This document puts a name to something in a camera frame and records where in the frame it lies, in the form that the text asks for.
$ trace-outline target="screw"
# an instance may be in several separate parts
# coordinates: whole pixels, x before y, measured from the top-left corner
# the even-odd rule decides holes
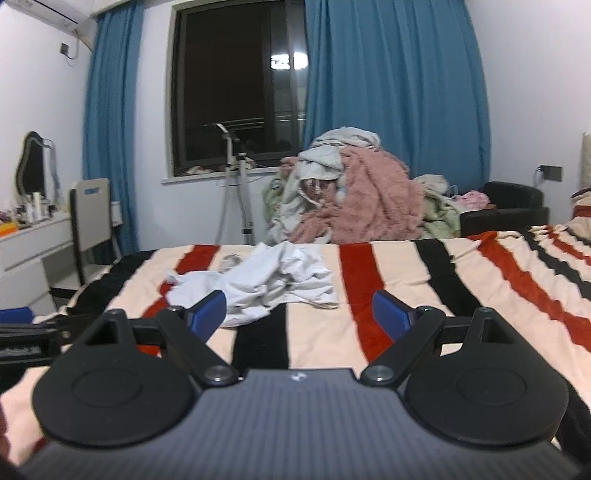
[[[394,370],[386,365],[373,365],[363,372],[365,378],[373,382],[387,382],[394,378]]]
[[[230,380],[233,374],[232,369],[226,365],[214,365],[205,370],[205,378],[214,383]]]

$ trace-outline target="red stripe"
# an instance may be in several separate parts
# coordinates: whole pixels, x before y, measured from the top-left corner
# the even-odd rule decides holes
[[[370,244],[339,245],[343,283],[363,354],[373,362],[392,345],[392,340],[374,319],[372,300],[384,281]]]
[[[585,205],[577,205],[574,208],[573,218],[575,217],[591,217],[591,207]]]
[[[190,252],[188,252],[180,260],[180,262],[178,262],[178,265],[175,268],[175,270],[179,275],[185,275],[185,273],[194,272],[198,270],[207,270],[218,250],[218,245],[195,245],[193,249]],[[168,302],[166,301],[165,295],[172,287],[173,286],[169,283],[163,282],[162,285],[160,285],[160,288],[158,289],[158,291],[160,292],[160,298],[156,300],[144,312],[142,316],[153,317],[160,310],[168,307]],[[138,348],[143,353],[148,353],[150,355],[158,355],[158,353],[160,352],[160,349],[157,346],[138,345]]]
[[[585,255],[582,252],[579,252],[575,247],[572,245],[563,242],[559,237],[558,233],[554,230],[553,227],[548,227],[548,236],[552,239],[552,243],[557,247],[560,248],[564,253],[572,255],[579,260],[584,260],[587,265],[591,265],[591,257]]]
[[[482,240],[478,247],[480,253],[500,269],[503,278],[523,299],[533,303],[538,310],[548,314],[552,320],[562,322],[569,331],[571,341],[591,352],[591,323],[589,319],[565,312],[558,300],[552,300],[534,281],[529,272],[519,268],[513,254],[496,240],[496,232],[486,232],[471,236],[472,240]]]

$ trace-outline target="circular pad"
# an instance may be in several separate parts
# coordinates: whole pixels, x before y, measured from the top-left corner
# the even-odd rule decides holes
[[[127,370],[106,368],[82,376],[74,395],[91,407],[113,408],[132,401],[142,390],[138,376]]]
[[[566,410],[561,376],[513,345],[464,345],[422,364],[404,393],[409,412],[437,435],[471,446],[552,438]]]
[[[35,414],[50,438],[119,448],[178,424],[194,403],[187,375],[166,360],[119,345],[68,352],[39,380]]]
[[[523,378],[504,368],[466,370],[460,374],[456,387],[465,399],[485,407],[509,405],[525,393]]]

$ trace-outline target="white dresser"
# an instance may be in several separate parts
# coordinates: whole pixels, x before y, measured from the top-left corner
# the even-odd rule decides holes
[[[44,260],[71,248],[70,216],[61,212],[0,237],[0,310],[30,307],[37,315],[55,312]]]

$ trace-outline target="striped blanket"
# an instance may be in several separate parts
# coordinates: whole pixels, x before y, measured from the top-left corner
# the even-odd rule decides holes
[[[196,245],[125,257],[78,292],[69,313],[122,308],[129,317],[153,316],[167,305],[167,271],[215,270],[225,256],[245,257],[252,248]],[[350,367],[359,374],[391,344],[372,315],[372,296],[384,288],[412,307],[448,315],[494,308],[591,404],[591,247],[565,226],[320,248],[339,308],[283,305],[251,325],[218,329],[209,346],[241,371]],[[43,371],[29,370],[2,399],[15,462],[41,437],[29,398]]]

